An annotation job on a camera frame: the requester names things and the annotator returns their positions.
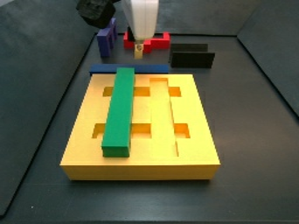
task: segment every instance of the green bar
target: green bar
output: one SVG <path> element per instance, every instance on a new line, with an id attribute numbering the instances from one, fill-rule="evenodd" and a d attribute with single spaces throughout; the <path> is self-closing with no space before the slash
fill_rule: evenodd
<path id="1" fill-rule="evenodd" d="M 105 158 L 129 157 L 133 93 L 134 69 L 130 67 L 120 67 L 116 70 L 114 87 L 101 142 L 102 156 Z"/>

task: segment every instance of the red block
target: red block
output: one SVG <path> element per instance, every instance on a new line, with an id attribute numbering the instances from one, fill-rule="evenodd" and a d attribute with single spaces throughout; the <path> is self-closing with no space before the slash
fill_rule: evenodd
<path id="1" fill-rule="evenodd" d="M 144 53 L 149 53 L 152 49 L 168 49 L 170 46 L 169 32 L 162 33 L 161 38 L 150 38 L 144 41 Z M 126 40 L 126 32 L 124 35 L 124 48 L 134 48 L 134 42 Z"/>

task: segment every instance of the gray wall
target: gray wall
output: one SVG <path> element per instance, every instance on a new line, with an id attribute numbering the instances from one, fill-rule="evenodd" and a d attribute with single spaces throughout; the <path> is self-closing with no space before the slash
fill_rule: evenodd
<path id="1" fill-rule="evenodd" d="M 264 0 L 237 38 L 299 115 L 299 1 Z"/>
<path id="2" fill-rule="evenodd" d="M 237 35 L 261 0 L 160 0 L 156 32 Z M 120 3 L 116 3 L 118 31 L 126 30 Z"/>
<path id="3" fill-rule="evenodd" d="M 4 4 L 8 4 L 9 2 L 12 2 L 13 0 L 0 0 L 0 6 L 2 6 Z"/>
<path id="4" fill-rule="evenodd" d="M 14 0 L 0 7 L 0 215 L 92 37 L 73 0 Z"/>

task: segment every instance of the gray floor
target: gray floor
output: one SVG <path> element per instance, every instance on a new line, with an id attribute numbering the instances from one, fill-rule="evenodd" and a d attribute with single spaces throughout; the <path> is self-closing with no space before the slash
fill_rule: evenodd
<path id="1" fill-rule="evenodd" d="M 212 181 L 68 181 L 58 163 L 93 63 L 140 61 L 116 42 L 101 61 L 96 41 L 76 73 L 4 221 L 299 221 L 299 123 L 236 38 L 172 37 L 208 43 L 212 69 L 193 74 L 221 167 Z"/>

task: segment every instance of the wooden toy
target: wooden toy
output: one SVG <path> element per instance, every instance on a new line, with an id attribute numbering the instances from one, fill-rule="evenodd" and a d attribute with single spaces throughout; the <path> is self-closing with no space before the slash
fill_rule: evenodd
<path id="1" fill-rule="evenodd" d="M 69 179 L 212 179 L 220 161 L 190 74 L 134 75 L 129 157 L 102 157 L 114 78 L 90 77 L 60 161 Z"/>

